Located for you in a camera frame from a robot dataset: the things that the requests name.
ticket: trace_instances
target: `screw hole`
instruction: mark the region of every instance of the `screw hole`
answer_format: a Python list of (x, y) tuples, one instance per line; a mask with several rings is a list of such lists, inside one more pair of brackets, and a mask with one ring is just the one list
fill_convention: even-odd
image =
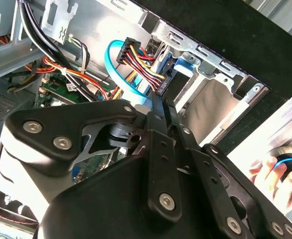
[(161, 120), (161, 116), (159, 116), (159, 115), (154, 115), (154, 117), (156, 118), (156, 119), (158, 119), (158, 120)]
[(134, 136), (131, 138), (131, 142), (132, 142), (132, 143), (137, 143), (137, 142), (139, 142), (141, 139), (142, 139), (142, 137), (141, 137), (140, 135), (134, 135)]
[(213, 177), (211, 177), (211, 181), (212, 181), (214, 184), (217, 184), (217, 183), (218, 183), (218, 181), (217, 181), (215, 178), (213, 178)]
[(166, 156), (162, 156), (161, 159), (162, 159), (162, 161), (164, 161), (164, 162), (168, 162), (168, 158), (167, 158)]
[(214, 153), (218, 153), (217, 149), (214, 148), (214, 147), (211, 147), (211, 151), (214, 152)]
[(128, 107), (128, 106), (124, 106), (124, 109), (126, 110), (126, 111), (128, 111), (128, 112), (132, 112), (133, 110), (130, 108), (130, 107)]

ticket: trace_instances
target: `green circuit board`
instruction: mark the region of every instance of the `green circuit board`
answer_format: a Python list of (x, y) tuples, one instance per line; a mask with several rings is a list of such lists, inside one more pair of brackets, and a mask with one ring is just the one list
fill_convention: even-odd
[(87, 102), (77, 91), (68, 91), (64, 77), (52, 75), (47, 83), (42, 83), (42, 88), (51, 93), (52, 97), (66, 104), (78, 104)]

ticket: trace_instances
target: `bolt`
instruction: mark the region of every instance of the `bolt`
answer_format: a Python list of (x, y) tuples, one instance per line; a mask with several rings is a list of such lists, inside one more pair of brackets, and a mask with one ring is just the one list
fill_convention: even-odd
[(172, 211), (175, 208), (174, 199), (167, 193), (160, 194), (159, 202), (168, 211)]
[(43, 127), (36, 121), (27, 121), (24, 123), (23, 129), (29, 133), (40, 133)]
[(292, 228), (288, 224), (285, 224), (285, 228), (292, 235)]
[(280, 235), (282, 235), (282, 236), (284, 235), (284, 231), (282, 230), (282, 228), (281, 228), (277, 223), (272, 222), (271, 225), (272, 225), (272, 228), (273, 228), (278, 234), (280, 234)]
[(240, 235), (241, 234), (241, 227), (239, 223), (233, 219), (232, 217), (228, 217), (226, 219), (228, 227), (235, 233)]
[(133, 110), (130, 108), (130, 107), (128, 107), (128, 106), (124, 106), (124, 109), (126, 110), (126, 111), (128, 111), (128, 112), (132, 112)]
[(190, 134), (190, 130), (188, 128), (183, 128), (184, 132)]
[(255, 86), (255, 87), (253, 88), (254, 92), (258, 92), (260, 89), (261, 89), (260, 86)]
[(72, 142), (67, 137), (56, 137), (53, 140), (53, 144), (55, 147), (61, 150), (68, 150), (72, 147)]
[(158, 120), (161, 120), (161, 117), (159, 116), (159, 115), (154, 115), (154, 117), (156, 118), (156, 119), (158, 119)]

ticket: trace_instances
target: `wire bundle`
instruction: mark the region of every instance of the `wire bundle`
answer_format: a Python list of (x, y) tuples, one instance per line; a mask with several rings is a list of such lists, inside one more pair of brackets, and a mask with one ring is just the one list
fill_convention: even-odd
[[(125, 80), (126, 80), (127, 82), (130, 82), (131, 79), (132, 79), (135, 75), (136, 75), (136, 72), (135, 72), (135, 71), (132, 71), (132, 72), (130, 72), (129, 75), (125, 78)], [(119, 87), (116, 86), (116, 88), (115, 88), (113, 94), (111, 95), (111, 99), (113, 99), (113, 100), (117, 99), (117, 97), (120, 95), (121, 92), (122, 92), (122, 89), (119, 89)]]
[(74, 44), (76, 47), (82, 49), (82, 67), (80, 71), (82, 74), (85, 74), (85, 71), (91, 59), (91, 55), (87, 49), (87, 46), (83, 42), (81, 42), (79, 39), (73, 37), (73, 35), (71, 34), (68, 37), (66, 37), (66, 40)]
[[(0, 42), (2, 44), (8, 44), (9, 43), (9, 38), (7, 36), (0, 36)], [(26, 69), (28, 69), (29, 71), (32, 71), (32, 67), (26, 65), (25, 66)], [(37, 68), (36, 69), (36, 72), (38, 74), (45, 74), (45, 73), (51, 73), (51, 72), (54, 72), (55, 71), (55, 68), (54, 67), (48, 67), (48, 68)]]
[[(66, 79), (75, 87), (75, 89), (81, 93), (88, 101), (98, 101), (98, 97), (95, 96), (82, 81), (88, 81), (91, 84), (100, 85), (95, 82), (92, 78), (85, 76), (84, 74), (78, 73), (72, 68), (66, 57), (62, 54), (60, 49), (50, 41), (50, 39), (43, 33), (40, 26), (38, 25), (29, 0), (17, 0), (19, 13), (21, 16), (24, 30), (31, 41), (39, 48), (47, 58), (44, 59), (48, 65), (61, 70), (62, 74), (65, 75)], [(107, 99), (107, 95), (104, 95), (104, 90), (101, 88), (103, 98)]]
[(153, 91), (156, 91), (161, 84), (161, 80), (165, 79), (164, 76), (157, 74), (149, 69), (149, 65), (146, 65), (143, 60), (152, 61), (152, 57), (148, 57), (145, 50), (143, 50), (145, 56), (138, 55), (132, 45), (127, 53), (127, 57), (124, 63), (129, 66), (133, 71), (138, 73), (141, 77), (146, 79)]
[(75, 76), (75, 77), (79, 77), (81, 79), (83, 79), (85, 82), (95, 86), (101, 93), (103, 96), (103, 99), (108, 100), (108, 93), (101, 87), (101, 85), (99, 83), (97, 83), (96, 81), (94, 81), (91, 77), (84, 75), (82, 73), (67, 69), (67, 68), (63, 68), (62, 66), (52, 62), (48, 57), (44, 57), (43, 58), (43, 62), (46, 65), (49, 65), (51, 67), (54, 67), (55, 69), (58, 69), (59, 71), (62, 72), (62, 74), (64, 75), (71, 75), (71, 76)]

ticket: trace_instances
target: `black metal arm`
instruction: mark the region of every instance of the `black metal arm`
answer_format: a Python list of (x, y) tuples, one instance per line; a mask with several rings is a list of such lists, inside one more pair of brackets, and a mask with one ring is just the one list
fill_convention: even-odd
[[(292, 223), (216, 146), (198, 146), (173, 102), (151, 99), (146, 116), (121, 100), (9, 116), (2, 134), (14, 143), (3, 137), (2, 150), (51, 177), (94, 154), (129, 149), (57, 196), (35, 237), (292, 239)], [(26, 131), (30, 121), (40, 131)]]

